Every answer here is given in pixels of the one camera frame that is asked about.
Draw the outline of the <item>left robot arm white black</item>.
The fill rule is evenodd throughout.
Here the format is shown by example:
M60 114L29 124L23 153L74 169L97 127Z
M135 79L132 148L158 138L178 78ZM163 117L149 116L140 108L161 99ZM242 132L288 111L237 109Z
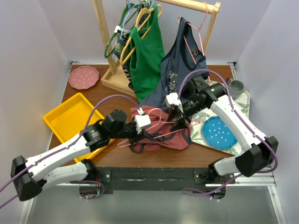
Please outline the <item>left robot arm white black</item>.
M94 182L97 170L90 159L83 159L78 165L69 167L62 165L109 145L112 139L141 140L145 137L145 130L151 127L150 116L142 109L129 123L126 120L124 111L114 110L50 151L27 159L21 155L14 158L11 178L19 200L34 198L47 187L62 182Z

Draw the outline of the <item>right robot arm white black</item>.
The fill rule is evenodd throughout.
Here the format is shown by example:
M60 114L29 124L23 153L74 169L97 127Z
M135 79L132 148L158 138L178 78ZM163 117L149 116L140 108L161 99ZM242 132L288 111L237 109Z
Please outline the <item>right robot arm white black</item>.
M232 132L231 136L243 151L242 154L211 163L208 166L208 180L219 183L228 174L238 172L251 177L269 165L273 165L273 169L278 167L278 140L274 136L267 137L249 121L233 102L227 84L208 85L203 78L197 77L188 81L186 90L190 97L185 103L181 102L179 92L166 96L165 101L170 109L169 119L176 119L172 130L186 127L191 122L190 116L210 109Z

